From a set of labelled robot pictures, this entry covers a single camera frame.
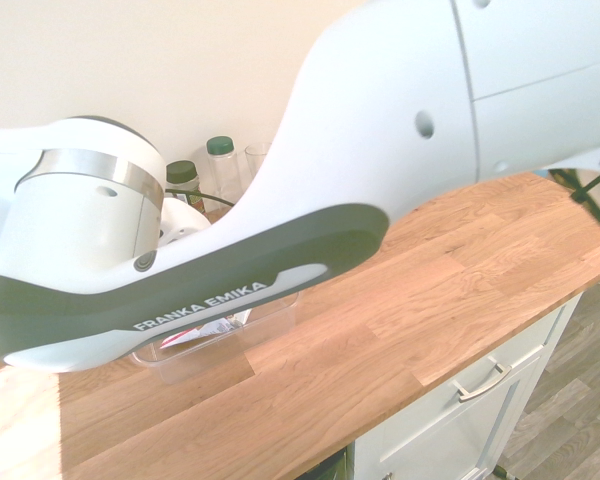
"metal drawer handle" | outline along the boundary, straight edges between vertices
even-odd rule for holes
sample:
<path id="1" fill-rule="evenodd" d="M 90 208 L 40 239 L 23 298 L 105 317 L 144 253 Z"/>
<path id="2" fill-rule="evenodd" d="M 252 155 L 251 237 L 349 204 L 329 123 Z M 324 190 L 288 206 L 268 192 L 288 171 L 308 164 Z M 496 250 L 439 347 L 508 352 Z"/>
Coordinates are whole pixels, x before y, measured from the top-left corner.
<path id="1" fill-rule="evenodd" d="M 463 402 L 467 402 L 469 400 L 473 400 L 476 397 L 479 397 L 480 395 L 482 395 L 483 393 L 487 393 L 489 390 L 491 390 L 493 387 L 495 387 L 496 385 L 498 385 L 500 382 L 502 382 L 505 378 L 507 378 L 507 375 L 509 375 L 509 373 L 511 373 L 511 370 L 513 369 L 512 366 L 502 366 L 499 363 L 496 363 L 496 370 L 498 370 L 498 372 L 500 372 L 500 375 L 498 375 L 496 378 L 494 378 L 493 380 L 491 380 L 491 382 L 487 383 L 486 385 L 482 386 L 481 388 L 474 390 L 473 392 L 467 392 L 464 388 L 462 387 L 458 387 L 458 392 L 460 393 L 460 403 Z"/>

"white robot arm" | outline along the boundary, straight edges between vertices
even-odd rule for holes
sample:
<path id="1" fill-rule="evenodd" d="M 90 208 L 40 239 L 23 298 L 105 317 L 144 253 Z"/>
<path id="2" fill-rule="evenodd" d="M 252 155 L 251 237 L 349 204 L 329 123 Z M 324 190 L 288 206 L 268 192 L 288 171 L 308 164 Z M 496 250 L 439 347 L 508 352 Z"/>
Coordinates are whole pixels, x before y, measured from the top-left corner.
<path id="1" fill-rule="evenodd" d="M 95 367 L 353 268 L 446 191 L 556 162 L 600 171 L 600 0 L 549 17 L 501 3 L 375 0 L 338 21 L 244 197 L 160 248 L 165 162 L 148 141 L 98 118 L 0 131 L 0 152 L 34 152 L 1 207 L 0 358 Z"/>

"metal ring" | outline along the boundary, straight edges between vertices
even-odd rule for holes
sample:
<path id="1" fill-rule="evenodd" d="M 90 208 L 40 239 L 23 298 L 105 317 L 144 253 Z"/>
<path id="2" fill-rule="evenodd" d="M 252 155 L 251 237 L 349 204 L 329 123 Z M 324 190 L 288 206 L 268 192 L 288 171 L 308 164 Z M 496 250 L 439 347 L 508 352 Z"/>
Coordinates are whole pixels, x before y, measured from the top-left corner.
<path id="1" fill-rule="evenodd" d="M 111 180 L 144 195 L 158 210 L 162 209 L 164 191 L 154 177 L 131 162 L 92 150 L 77 148 L 45 150 L 33 170 L 18 181 L 16 189 L 21 183 L 33 177 L 53 173 L 87 175 Z"/>

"wood-look floor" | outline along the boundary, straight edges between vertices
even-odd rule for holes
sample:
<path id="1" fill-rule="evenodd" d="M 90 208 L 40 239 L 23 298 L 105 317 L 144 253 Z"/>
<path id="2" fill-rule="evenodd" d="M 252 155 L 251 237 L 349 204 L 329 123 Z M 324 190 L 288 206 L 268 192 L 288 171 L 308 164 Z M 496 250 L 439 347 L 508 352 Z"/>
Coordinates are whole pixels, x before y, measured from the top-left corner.
<path id="1" fill-rule="evenodd" d="M 600 480 L 600 283 L 584 293 L 499 463 L 521 480 Z"/>

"cabinet door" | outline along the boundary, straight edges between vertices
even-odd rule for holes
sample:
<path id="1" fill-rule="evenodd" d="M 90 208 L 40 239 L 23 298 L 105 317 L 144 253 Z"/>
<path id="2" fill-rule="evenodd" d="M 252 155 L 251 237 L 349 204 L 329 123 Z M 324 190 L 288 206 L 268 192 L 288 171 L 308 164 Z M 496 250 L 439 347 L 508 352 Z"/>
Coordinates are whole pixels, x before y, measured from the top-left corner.
<path id="1" fill-rule="evenodd" d="M 538 358 L 511 372 L 488 394 L 468 401 L 463 408 L 408 439 L 381 459 L 380 471 L 391 473 L 392 480 L 483 478 L 491 468 L 486 465 L 487 456 L 499 437 L 498 431 L 509 424 L 516 404 L 535 376 L 537 364 Z"/>

